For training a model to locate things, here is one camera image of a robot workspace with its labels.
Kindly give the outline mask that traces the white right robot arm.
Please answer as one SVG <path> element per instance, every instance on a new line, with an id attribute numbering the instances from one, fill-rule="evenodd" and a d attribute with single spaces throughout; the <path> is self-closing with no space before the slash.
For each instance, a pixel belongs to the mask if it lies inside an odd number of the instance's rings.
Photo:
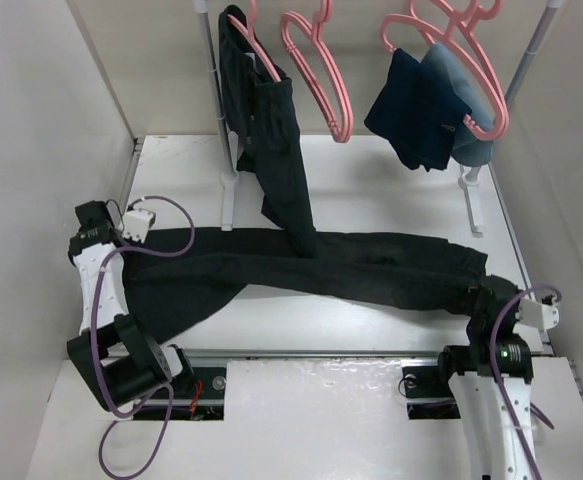
<path id="1" fill-rule="evenodd" d="M 532 354 L 514 327 L 557 326 L 562 293 L 550 285 L 520 290 L 495 276 L 473 293 L 469 344 L 444 348 L 433 381 L 458 408 L 472 479 L 539 479 L 532 418 L 552 423 L 531 401 Z"/>

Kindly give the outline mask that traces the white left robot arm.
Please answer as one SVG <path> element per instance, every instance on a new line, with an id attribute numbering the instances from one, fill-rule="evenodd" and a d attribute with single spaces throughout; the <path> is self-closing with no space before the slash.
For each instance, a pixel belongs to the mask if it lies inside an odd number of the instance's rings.
<path id="1" fill-rule="evenodd" d="M 144 245 L 156 214 L 140 203 L 164 201 L 189 223 L 189 239 L 176 251 Z M 100 406 L 117 415 L 119 408 L 164 388 L 175 397 L 194 387 L 194 371 L 172 362 L 127 304 L 123 273 L 127 254 L 177 258 L 191 249 L 195 227 L 189 213 L 164 196 L 149 195 L 130 202 L 116 223 L 106 201 L 75 208 L 80 227 L 69 240 L 68 257 L 80 276 L 82 321 L 77 337 L 67 342 L 69 359 Z"/>

